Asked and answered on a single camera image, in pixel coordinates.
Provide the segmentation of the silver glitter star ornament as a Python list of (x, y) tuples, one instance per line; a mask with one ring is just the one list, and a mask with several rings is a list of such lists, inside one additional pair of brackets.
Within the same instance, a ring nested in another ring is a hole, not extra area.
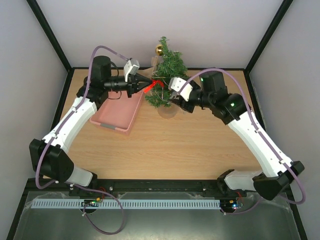
[(175, 100), (178, 99), (180, 97), (180, 95), (177, 92), (172, 92), (170, 95), (170, 100)]

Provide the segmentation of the red ribbon bow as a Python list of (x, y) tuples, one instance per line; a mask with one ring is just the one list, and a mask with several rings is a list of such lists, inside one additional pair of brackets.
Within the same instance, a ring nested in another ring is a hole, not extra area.
[(159, 79), (152, 79), (152, 83), (146, 87), (143, 92), (146, 94), (148, 93), (149, 91), (151, 91), (152, 88), (154, 88), (156, 85), (159, 85), (161, 88), (164, 88), (164, 83), (162, 80), (159, 80)]

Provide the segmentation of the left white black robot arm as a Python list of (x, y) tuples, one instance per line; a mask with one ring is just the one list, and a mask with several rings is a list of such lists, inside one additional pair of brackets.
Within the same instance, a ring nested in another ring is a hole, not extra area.
[(68, 156), (70, 146), (85, 123), (100, 109), (110, 92), (125, 91), (128, 97), (148, 87), (152, 81), (138, 73), (138, 60), (130, 58), (123, 68), (123, 75), (113, 76), (112, 62), (107, 56), (92, 59), (87, 77), (78, 90), (70, 109), (60, 122), (41, 140), (33, 139), (29, 152), (36, 186), (40, 176), (51, 178), (52, 183), (69, 183), (88, 187), (96, 174), (77, 167)]

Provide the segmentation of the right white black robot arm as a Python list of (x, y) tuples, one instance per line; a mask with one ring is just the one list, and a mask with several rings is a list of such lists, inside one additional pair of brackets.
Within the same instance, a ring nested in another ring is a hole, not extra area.
[(293, 161), (269, 137), (252, 111), (244, 91), (229, 93), (224, 75), (235, 84), (234, 76), (220, 68), (207, 68), (187, 80), (173, 77), (168, 85), (170, 102), (192, 113), (196, 106), (208, 108), (212, 114), (233, 130), (258, 161), (260, 171), (230, 169), (218, 178), (218, 191), (229, 196), (235, 190), (254, 191), (266, 200), (275, 197), (295, 181), (306, 200), (305, 189), (298, 175), (305, 169), (300, 161)]

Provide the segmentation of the gold bauble ornament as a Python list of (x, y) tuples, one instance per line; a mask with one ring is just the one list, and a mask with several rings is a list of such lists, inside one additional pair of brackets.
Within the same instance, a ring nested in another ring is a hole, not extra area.
[(164, 53), (163, 53), (163, 45), (162, 44), (158, 44), (156, 47), (155, 47), (155, 54), (157, 56), (162, 56)]

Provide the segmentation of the round wooden tree base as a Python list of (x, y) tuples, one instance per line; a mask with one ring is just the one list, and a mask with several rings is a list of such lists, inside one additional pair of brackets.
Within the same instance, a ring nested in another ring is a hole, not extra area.
[(174, 104), (171, 106), (162, 105), (157, 109), (158, 114), (164, 119), (171, 119), (175, 117), (178, 111), (179, 108)]

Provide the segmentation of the pink perforated plastic basket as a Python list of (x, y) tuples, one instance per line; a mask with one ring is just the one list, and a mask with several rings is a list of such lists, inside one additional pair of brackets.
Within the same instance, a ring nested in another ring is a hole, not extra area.
[(127, 96), (126, 91), (112, 91), (89, 121), (99, 128), (129, 135), (144, 96), (142, 91), (131, 97)]

